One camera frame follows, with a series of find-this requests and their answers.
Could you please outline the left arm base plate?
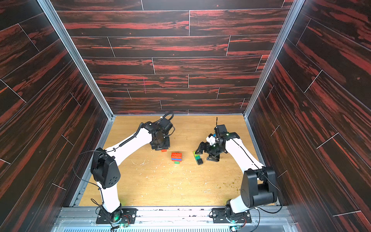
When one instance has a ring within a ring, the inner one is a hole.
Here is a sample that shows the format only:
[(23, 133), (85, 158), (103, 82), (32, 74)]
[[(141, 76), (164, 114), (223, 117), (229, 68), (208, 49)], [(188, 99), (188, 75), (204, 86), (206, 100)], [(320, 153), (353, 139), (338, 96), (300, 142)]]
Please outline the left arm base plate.
[(137, 208), (121, 208), (115, 210), (113, 213), (108, 213), (104, 208), (100, 209), (96, 224), (134, 224), (137, 216)]

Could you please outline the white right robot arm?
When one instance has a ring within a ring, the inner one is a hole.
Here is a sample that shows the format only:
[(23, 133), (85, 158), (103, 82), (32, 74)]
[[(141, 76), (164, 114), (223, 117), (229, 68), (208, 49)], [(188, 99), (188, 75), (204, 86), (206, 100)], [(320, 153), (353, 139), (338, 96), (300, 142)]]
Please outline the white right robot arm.
[(253, 157), (240, 138), (230, 138), (218, 144), (215, 138), (210, 136), (207, 142), (200, 143), (194, 154), (207, 153), (210, 158), (216, 159), (222, 152), (232, 155), (243, 174), (240, 195), (228, 200), (225, 205), (226, 217), (229, 220), (240, 217), (243, 212), (252, 208), (277, 201), (278, 188), (274, 169), (264, 166)]

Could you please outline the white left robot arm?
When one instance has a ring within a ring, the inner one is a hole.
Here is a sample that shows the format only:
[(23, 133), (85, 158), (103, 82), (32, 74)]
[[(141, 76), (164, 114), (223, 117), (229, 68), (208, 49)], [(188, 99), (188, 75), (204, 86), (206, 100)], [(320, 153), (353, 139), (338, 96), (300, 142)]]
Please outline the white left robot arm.
[(135, 151), (150, 144), (153, 150), (170, 147), (170, 135), (160, 129), (139, 128), (133, 135), (107, 149), (98, 148), (93, 152), (90, 171), (100, 189), (102, 207), (113, 215), (121, 210), (117, 184), (121, 173), (119, 165)]

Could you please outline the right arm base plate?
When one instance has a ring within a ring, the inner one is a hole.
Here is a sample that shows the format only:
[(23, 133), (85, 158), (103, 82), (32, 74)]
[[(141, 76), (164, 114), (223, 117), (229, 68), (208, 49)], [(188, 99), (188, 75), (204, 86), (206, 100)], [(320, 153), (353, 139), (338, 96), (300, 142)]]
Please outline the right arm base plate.
[(243, 211), (241, 213), (233, 213), (231, 210), (226, 208), (212, 208), (209, 217), (213, 220), (213, 223), (251, 223), (252, 218), (249, 211)]

